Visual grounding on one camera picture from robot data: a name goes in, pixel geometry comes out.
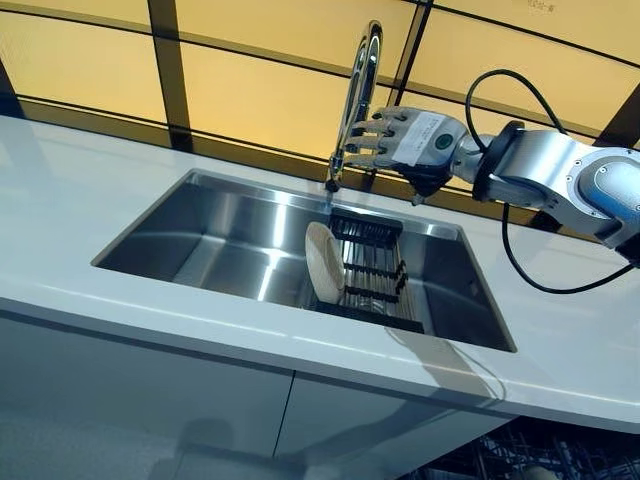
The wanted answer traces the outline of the black silver robot right hand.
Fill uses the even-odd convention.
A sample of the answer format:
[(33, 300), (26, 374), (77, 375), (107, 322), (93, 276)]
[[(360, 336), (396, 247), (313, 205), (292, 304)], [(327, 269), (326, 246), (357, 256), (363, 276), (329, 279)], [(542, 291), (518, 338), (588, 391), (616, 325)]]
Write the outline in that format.
[(382, 108), (354, 127), (361, 133), (345, 141), (345, 163), (392, 170), (423, 198), (451, 180), (454, 152), (468, 134), (451, 116), (403, 106)]

